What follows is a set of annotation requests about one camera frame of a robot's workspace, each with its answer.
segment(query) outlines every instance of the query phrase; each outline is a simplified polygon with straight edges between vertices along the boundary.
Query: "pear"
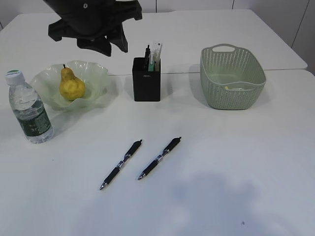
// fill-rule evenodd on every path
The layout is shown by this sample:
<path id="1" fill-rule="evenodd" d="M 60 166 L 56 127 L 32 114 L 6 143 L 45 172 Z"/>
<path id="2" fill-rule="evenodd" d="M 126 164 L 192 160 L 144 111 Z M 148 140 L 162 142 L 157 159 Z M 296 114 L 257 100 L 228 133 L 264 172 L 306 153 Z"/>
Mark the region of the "pear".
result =
<path id="1" fill-rule="evenodd" d="M 59 92 L 66 100 L 73 101 L 83 97 L 85 93 L 85 84 L 74 75 L 70 68 L 64 66 L 61 70 Z"/>

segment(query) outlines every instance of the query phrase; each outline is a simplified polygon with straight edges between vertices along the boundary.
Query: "black pen holder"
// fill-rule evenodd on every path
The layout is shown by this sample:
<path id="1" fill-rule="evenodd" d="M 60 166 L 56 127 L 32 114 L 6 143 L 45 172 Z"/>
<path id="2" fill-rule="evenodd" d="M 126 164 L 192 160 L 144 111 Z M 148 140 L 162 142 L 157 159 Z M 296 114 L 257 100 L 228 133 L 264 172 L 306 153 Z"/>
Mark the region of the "black pen holder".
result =
<path id="1" fill-rule="evenodd" d="M 161 100 L 161 61 L 158 71 L 147 71 L 144 68 L 144 58 L 135 58 L 132 78 L 136 102 L 159 102 Z"/>

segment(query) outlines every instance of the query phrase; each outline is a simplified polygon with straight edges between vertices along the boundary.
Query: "white table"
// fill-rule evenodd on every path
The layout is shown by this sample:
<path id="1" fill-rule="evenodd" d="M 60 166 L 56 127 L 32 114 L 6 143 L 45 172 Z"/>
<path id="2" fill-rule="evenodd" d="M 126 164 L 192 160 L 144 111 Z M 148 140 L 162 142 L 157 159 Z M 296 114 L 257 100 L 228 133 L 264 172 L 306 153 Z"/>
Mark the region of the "white table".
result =
<path id="1" fill-rule="evenodd" d="M 98 62 L 113 75 L 130 75 L 134 57 L 143 57 L 148 43 L 163 42 L 162 73 L 199 72 L 205 47 L 221 43 L 251 50 L 264 70 L 305 69 L 307 64 L 250 10 L 145 13 L 124 23 L 129 53 L 113 45 L 112 57 L 77 48 L 76 40 L 54 42 L 48 25 L 56 14 L 22 14 L 0 33 L 0 74 L 13 67 L 27 78 L 46 67 L 70 60 Z"/>
<path id="2" fill-rule="evenodd" d="M 313 236 L 315 78 L 304 70 L 266 75 L 245 111 L 208 107 L 196 73 L 163 75 L 157 103 L 134 102 L 131 76 L 112 77 L 104 109 L 46 107 L 56 136 L 42 145 L 25 140 L 0 103 L 0 235 Z M 142 147 L 99 191 L 139 139 Z"/>

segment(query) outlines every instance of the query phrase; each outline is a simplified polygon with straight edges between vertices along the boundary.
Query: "bottle cap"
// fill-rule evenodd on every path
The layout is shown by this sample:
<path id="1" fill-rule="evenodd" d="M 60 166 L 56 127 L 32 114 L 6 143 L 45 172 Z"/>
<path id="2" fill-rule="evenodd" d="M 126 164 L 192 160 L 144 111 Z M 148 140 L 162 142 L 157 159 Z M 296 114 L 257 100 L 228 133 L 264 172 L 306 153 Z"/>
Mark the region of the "bottle cap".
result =
<path id="1" fill-rule="evenodd" d="M 5 76 L 8 85 L 20 85 L 25 82 L 23 73 L 19 70 L 11 70 Z"/>

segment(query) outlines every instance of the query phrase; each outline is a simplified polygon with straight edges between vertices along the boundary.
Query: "plastic bottle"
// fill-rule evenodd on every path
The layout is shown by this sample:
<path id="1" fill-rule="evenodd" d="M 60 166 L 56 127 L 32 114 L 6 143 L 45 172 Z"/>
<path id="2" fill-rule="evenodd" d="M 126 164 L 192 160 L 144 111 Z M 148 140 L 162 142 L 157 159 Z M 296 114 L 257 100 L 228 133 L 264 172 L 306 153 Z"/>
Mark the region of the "plastic bottle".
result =
<path id="1" fill-rule="evenodd" d="M 11 108 L 26 138 L 34 144 L 50 140 L 54 135 L 54 130 L 35 89 L 25 82 L 19 70 L 9 71 L 5 79 L 10 86 Z"/>

